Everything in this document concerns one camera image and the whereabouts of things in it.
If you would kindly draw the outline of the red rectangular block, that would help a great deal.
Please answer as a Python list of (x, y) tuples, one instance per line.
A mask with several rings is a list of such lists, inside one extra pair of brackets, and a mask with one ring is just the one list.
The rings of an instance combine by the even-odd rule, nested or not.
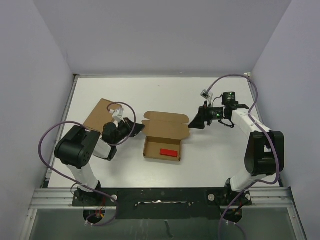
[(165, 149), (165, 148), (161, 148), (159, 154), (162, 156), (167, 156), (167, 157), (172, 157), (172, 158), (178, 157), (178, 151), (171, 150), (171, 149)]

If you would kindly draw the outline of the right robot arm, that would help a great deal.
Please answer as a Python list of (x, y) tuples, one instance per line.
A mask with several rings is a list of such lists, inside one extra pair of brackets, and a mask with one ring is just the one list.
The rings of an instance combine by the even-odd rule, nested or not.
[(190, 129), (203, 130), (213, 121), (225, 125), (228, 120), (230, 123), (227, 127), (240, 128), (248, 139), (244, 169), (228, 180), (230, 187), (223, 190), (223, 200), (230, 205), (234, 204), (240, 199), (241, 191), (254, 183), (264, 183), (267, 176), (275, 176), (274, 182), (278, 182), (285, 166), (284, 134), (261, 123), (251, 114), (251, 107), (236, 100), (235, 92), (224, 92), (220, 96), (219, 107), (213, 106), (215, 99), (211, 92), (203, 90), (200, 95), (205, 98), (205, 102), (188, 125)]

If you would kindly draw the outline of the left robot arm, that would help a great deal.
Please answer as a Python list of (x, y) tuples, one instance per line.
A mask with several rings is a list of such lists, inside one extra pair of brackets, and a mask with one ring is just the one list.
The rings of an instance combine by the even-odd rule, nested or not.
[(74, 125), (57, 144), (55, 157), (71, 171), (78, 182), (79, 193), (89, 205), (95, 206), (102, 199), (100, 181), (90, 166), (91, 157), (111, 161), (117, 153), (117, 145), (126, 138), (134, 138), (144, 128), (144, 124), (134, 123), (127, 117), (118, 124), (106, 123), (102, 132)]

